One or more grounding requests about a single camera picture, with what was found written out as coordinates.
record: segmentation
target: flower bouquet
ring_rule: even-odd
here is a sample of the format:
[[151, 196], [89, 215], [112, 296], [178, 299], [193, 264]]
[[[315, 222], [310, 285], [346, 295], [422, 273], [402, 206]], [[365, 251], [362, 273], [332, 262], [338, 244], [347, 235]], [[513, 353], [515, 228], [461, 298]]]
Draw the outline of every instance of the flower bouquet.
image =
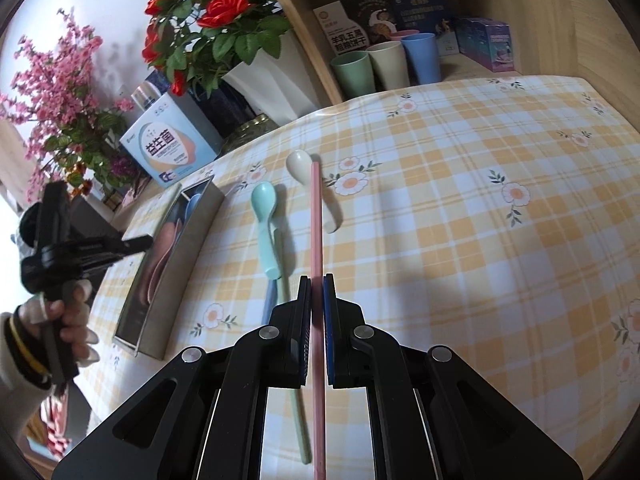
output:
[[290, 24], [275, 11], [276, 0], [151, 0], [142, 55], [164, 72], [174, 94], [188, 85], [197, 93], [199, 84], [210, 96], [222, 76], [251, 64], [259, 49], [280, 57]]
[[72, 195], [88, 194], [96, 180], [116, 188], [131, 184], [141, 170], [129, 155], [117, 149], [117, 141], [127, 129], [123, 111], [133, 108], [127, 99], [113, 108], [102, 109], [92, 91], [93, 53], [102, 39], [94, 28], [80, 28], [74, 17], [58, 11], [66, 34], [55, 52], [38, 52], [33, 42], [20, 38], [14, 57], [25, 57], [30, 68], [17, 72], [11, 88], [27, 101], [0, 94], [0, 119], [13, 124], [35, 123], [27, 140], [26, 158], [36, 161], [30, 179], [28, 202], [38, 198], [47, 180], [66, 180]]

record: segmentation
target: black wristband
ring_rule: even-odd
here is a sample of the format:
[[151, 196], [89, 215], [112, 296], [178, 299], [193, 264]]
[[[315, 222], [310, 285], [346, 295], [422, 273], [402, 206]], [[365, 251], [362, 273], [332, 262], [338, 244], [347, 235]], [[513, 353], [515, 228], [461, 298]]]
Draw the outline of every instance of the black wristband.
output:
[[27, 347], [27, 350], [31, 352], [31, 355], [34, 356], [42, 366], [49, 370], [49, 359], [47, 358], [47, 351], [45, 350], [42, 341], [34, 338], [34, 336], [27, 332], [27, 329], [25, 329], [24, 325], [22, 324], [22, 320], [18, 315], [19, 310], [20, 307], [16, 308], [14, 312], [14, 327], [16, 332], [18, 333], [18, 337]]
[[4, 339], [6, 341], [7, 347], [9, 348], [9, 353], [14, 359], [15, 367], [18, 368], [20, 374], [34, 386], [37, 386], [38, 388], [43, 390], [49, 390], [51, 387], [50, 378], [42, 376], [39, 373], [35, 372], [33, 368], [29, 366], [28, 362], [24, 359], [17, 343], [15, 342], [14, 334], [11, 332], [9, 319], [7, 319], [4, 323]]

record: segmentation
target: white cup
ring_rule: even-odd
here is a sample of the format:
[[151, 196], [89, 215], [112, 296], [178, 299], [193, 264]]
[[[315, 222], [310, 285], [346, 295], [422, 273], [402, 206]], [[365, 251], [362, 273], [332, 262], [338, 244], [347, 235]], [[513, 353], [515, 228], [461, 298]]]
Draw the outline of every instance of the white cup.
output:
[[385, 90], [396, 90], [410, 85], [402, 43], [385, 41], [385, 43], [371, 45], [367, 52], [371, 58], [373, 70], [378, 74]]

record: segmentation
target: pink chopstick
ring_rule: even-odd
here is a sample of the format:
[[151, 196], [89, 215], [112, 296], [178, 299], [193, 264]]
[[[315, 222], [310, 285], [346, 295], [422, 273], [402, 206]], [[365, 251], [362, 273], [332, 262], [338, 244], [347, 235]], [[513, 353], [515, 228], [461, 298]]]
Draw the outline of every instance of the pink chopstick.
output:
[[314, 480], [326, 479], [324, 427], [324, 315], [322, 313], [322, 179], [311, 165], [311, 363], [314, 391]]

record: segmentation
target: pink cup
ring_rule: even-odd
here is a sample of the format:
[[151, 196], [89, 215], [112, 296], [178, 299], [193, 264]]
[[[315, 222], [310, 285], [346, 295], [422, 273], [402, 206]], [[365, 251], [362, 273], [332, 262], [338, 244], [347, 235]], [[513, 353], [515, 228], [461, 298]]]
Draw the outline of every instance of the pink cup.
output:
[[407, 36], [412, 36], [414, 34], [420, 34], [420, 31], [415, 28], [410, 28], [409, 30], [398, 30], [397, 32], [392, 32], [389, 39], [391, 41], [400, 41], [400, 38], [406, 38]]

